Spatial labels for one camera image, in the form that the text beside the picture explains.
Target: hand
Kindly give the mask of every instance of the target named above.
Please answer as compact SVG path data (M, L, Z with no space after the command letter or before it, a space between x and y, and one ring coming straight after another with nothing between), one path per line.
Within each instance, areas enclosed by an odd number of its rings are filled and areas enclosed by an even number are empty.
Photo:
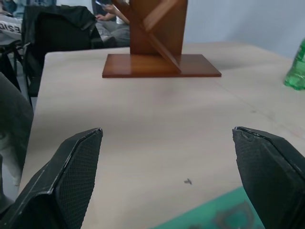
M99 21L104 21L105 20L105 16L101 15L101 14L98 14L95 16L97 20Z
M105 10L107 13L111 13L111 14L115 14L116 15L116 12L117 12L117 9L115 8L114 5L106 5L105 8L103 8L103 10Z

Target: light wooden tabletop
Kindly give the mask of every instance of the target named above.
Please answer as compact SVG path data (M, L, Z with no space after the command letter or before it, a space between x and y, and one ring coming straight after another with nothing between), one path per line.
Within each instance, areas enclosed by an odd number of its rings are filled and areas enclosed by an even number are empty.
M63 140L101 127L83 228L151 228L241 186L235 126L305 152L305 92L283 85L291 60L243 43L189 44L183 52L204 54L222 78L103 79L107 54L128 51L46 57L20 190Z

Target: wooden x-shaped stand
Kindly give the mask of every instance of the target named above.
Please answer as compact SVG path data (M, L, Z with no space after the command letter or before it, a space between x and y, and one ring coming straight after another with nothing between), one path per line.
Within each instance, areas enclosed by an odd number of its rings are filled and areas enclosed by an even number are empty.
M108 55L104 78L221 76L202 55L181 55L187 0L112 0L130 21L131 54Z

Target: white wall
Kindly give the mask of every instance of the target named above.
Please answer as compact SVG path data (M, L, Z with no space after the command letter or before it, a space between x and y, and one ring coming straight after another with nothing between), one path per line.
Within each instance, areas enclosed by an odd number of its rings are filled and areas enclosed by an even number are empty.
M303 38L305 0L189 0L185 42L243 41L293 57Z

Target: green plastic bottle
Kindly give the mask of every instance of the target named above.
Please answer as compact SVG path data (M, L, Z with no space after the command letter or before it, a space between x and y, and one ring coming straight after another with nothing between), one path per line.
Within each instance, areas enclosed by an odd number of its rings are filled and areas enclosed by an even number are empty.
M296 90L305 89L305 39L302 41L294 63L286 76L285 85Z

